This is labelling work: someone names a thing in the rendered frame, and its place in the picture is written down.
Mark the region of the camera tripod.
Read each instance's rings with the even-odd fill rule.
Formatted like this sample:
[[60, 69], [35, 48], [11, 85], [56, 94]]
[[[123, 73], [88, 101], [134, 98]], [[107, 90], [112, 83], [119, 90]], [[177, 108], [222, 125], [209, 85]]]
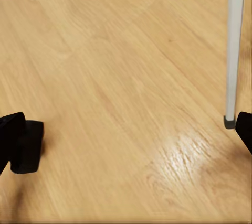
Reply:
[[240, 54], [244, 0], [228, 0], [227, 6], [227, 65], [226, 65], [226, 129], [235, 129], [236, 90]]

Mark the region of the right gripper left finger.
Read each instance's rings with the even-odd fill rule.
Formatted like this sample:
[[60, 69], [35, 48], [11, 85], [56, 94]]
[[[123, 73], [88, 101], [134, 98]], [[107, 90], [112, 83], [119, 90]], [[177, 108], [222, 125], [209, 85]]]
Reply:
[[0, 174], [27, 133], [23, 112], [0, 118]]

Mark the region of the digital camera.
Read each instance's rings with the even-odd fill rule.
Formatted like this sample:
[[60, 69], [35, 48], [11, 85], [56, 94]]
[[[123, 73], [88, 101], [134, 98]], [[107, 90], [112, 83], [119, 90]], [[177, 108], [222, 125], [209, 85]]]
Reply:
[[44, 125], [33, 120], [26, 120], [26, 123], [27, 133], [9, 160], [10, 169], [15, 174], [33, 173], [38, 168]]

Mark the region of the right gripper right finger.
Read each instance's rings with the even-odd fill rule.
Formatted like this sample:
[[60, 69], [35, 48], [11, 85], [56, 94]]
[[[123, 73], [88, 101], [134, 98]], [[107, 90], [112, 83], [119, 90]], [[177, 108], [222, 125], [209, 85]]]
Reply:
[[236, 120], [235, 130], [252, 154], [252, 114], [240, 112]]

